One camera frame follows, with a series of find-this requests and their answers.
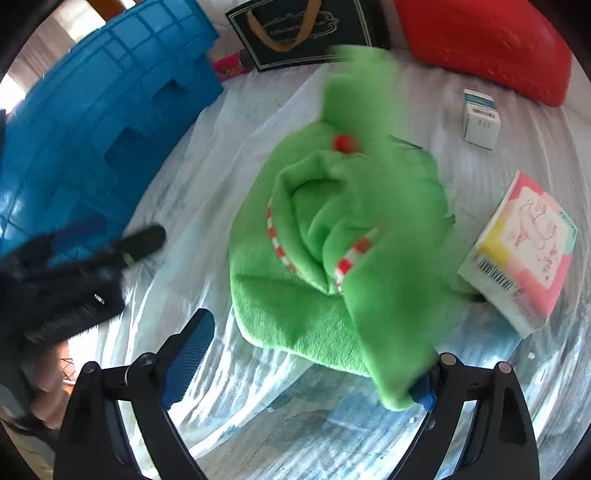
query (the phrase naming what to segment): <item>blue storage bin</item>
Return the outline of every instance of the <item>blue storage bin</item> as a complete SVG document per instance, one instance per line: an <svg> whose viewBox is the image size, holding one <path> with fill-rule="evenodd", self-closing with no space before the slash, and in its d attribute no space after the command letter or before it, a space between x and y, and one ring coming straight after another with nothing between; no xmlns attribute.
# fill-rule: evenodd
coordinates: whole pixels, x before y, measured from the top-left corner
<svg viewBox="0 0 591 480"><path fill-rule="evenodd" d="M170 151L222 91L205 56L216 38L194 0L147 0L38 82L6 128L0 254L89 216L108 227L87 247L119 237Z"/></svg>

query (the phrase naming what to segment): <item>green hat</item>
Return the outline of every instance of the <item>green hat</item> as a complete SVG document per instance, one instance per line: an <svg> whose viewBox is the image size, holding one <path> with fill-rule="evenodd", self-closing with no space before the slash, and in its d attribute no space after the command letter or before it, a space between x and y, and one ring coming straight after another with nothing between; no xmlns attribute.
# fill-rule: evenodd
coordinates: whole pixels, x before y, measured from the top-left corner
<svg viewBox="0 0 591 480"><path fill-rule="evenodd" d="M400 410L451 327L435 253L453 220L433 157L390 135L388 52L347 48L321 118L275 148L234 220L232 301L250 343L369 375Z"/></svg>

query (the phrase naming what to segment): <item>transparent plastic wrap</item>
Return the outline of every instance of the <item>transparent plastic wrap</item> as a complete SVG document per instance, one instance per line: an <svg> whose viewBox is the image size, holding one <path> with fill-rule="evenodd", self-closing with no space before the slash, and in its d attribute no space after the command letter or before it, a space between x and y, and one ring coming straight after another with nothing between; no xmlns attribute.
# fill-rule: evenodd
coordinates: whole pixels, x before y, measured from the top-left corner
<svg viewBox="0 0 591 480"><path fill-rule="evenodd" d="M567 282L549 323L521 340L489 304L459 301L458 318L439 351L464 364L515 366L532 415L540 471L550 479L591 421L589 227L591 124L568 107L551 109L471 76L398 56L394 88L406 105L393 134L433 153L456 227L449 238L459 266L505 194L516 169L556 198L579 227ZM294 355L251 346L238 330L229 292L227 248L233 217L269 152L316 118L322 86L337 66L252 72L197 120L150 185L129 229L157 221L168 244L126 278L124 315L71 342L77 365L104 367L156 351L198 307L216 333L184 399L170 414L213 479L386 478L410 444L422 407L393 413L369 378L332 371ZM503 127L493 151L464 142L462 92L495 98ZM440 471L460 454L470 405ZM144 474L155 475L130 410L129 435Z"/></svg>

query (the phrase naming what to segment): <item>gold ribbon handle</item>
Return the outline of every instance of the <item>gold ribbon handle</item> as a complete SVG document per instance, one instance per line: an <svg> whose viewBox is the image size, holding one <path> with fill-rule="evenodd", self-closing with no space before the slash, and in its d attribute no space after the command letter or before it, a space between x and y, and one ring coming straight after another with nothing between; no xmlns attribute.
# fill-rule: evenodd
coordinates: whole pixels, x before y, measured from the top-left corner
<svg viewBox="0 0 591 480"><path fill-rule="evenodd" d="M297 34L297 37L291 43L279 43L267 35L267 32L265 32L260 22L255 18L252 10L246 12L246 19L248 20L248 26L251 28L252 32L267 47L269 47L271 50L285 53L293 50L300 43L306 41L310 37L321 5L322 0L308 0L308 6L306 7L306 13L304 14L304 21L301 23L300 31Z"/></svg>

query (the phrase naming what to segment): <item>black gift bag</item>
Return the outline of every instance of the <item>black gift bag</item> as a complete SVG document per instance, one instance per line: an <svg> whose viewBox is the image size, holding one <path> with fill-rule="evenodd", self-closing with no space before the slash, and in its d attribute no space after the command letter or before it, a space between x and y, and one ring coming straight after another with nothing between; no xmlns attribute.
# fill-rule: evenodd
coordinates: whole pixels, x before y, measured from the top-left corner
<svg viewBox="0 0 591 480"><path fill-rule="evenodd" d="M390 48L379 0L252 0L226 16L260 72L337 60L337 45Z"/></svg>

